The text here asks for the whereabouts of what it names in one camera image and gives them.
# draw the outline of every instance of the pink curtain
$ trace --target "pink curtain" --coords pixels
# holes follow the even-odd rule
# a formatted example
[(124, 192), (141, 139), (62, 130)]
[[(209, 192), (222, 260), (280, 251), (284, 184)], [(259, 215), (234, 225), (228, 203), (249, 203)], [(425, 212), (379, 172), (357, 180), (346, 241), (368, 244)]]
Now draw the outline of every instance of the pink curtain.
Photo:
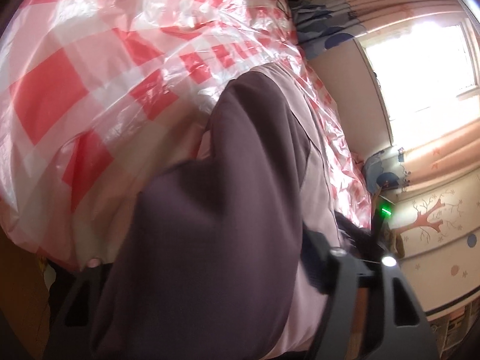
[(346, 0), (366, 33), (416, 17), (464, 12), (457, 0)]
[(367, 187), (404, 200), (444, 185), (480, 167), (480, 119), (411, 150), (391, 147), (363, 168)]

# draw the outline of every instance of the plastic sheet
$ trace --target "plastic sheet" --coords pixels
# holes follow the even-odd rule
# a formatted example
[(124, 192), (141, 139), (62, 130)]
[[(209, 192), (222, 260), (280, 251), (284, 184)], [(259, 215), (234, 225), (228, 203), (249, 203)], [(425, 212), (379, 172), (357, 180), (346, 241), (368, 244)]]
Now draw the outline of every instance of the plastic sheet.
[(25, 0), (0, 40), (0, 221), (63, 266), (114, 260), (135, 196), (195, 157), (226, 83), (281, 61), (325, 129), (336, 209), (370, 200), (285, 0)]

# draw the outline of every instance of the red tree painting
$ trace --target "red tree painting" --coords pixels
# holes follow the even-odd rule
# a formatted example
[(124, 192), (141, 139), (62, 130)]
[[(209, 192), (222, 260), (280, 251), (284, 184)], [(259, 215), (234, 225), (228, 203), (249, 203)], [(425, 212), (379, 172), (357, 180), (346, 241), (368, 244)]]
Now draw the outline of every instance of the red tree painting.
[[(442, 199), (445, 200), (446, 195), (455, 195), (455, 191), (445, 191), (438, 198), (434, 194), (428, 201), (422, 199), (421, 204), (417, 204), (416, 201), (412, 202), (414, 209), (417, 211), (417, 218), (408, 225), (394, 229), (395, 233), (402, 234), (408, 230), (420, 228), (420, 240), (425, 239), (429, 243), (431, 239), (429, 230), (434, 230), (441, 235), (439, 242), (443, 240), (443, 237), (447, 236), (443, 230), (461, 230), (462, 225), (457, 222), (462, 216), (462, 211), (460, 211), (462, 200), (459, 200), (457, 204), (442, 201)], [(446, 218), (443, 216), (444, 213), (451, 215)]]

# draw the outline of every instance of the green light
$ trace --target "green light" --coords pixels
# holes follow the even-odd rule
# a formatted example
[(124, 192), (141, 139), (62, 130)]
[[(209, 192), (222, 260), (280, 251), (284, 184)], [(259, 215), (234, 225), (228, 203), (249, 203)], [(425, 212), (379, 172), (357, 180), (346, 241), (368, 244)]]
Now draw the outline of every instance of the green light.
[(386, 208), (382, 207), (382, 211), (385, 212), (388, 216), (392, 216), (392, 212), (388, 211)]

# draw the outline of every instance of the brown cloth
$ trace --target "brown cloth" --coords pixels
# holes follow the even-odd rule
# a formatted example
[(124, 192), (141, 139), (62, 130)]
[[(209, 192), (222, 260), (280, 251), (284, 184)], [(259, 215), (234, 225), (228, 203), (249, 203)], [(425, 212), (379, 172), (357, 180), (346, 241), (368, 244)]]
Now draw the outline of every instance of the brown cloth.
[(258, 360), (289, 316), (310, 141), (260, 72), (231, 81), (211, 151), (156, 177), (95, 315), (96, 359)]

